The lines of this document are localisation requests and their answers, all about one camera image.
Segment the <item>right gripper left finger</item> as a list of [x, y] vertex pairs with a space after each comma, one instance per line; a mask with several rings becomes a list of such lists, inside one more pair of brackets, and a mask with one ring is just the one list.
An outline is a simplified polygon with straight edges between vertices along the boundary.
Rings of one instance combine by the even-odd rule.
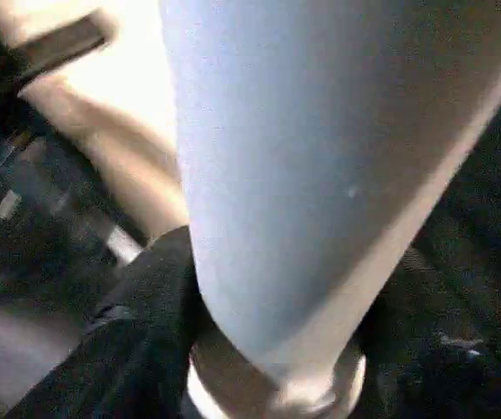
[[123, 268], [78, 346], [9, 418], [196, 418], [189, 354], [207, 324], [188, 227]]

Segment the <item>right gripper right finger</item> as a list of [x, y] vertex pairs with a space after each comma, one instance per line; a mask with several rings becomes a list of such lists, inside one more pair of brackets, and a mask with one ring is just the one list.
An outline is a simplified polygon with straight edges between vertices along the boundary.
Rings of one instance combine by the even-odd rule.
[[408, 249], [357, 330], [366, 355], [354, 418], [501, 418], [498, 334]]

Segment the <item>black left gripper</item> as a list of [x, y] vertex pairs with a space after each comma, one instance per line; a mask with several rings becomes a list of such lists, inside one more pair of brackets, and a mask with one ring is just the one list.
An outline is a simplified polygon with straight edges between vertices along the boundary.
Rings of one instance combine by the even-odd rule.
[[0, 98], [100, 48], [111, 37], [110, 28], [91, 13], [14, 47], [0, 39]]

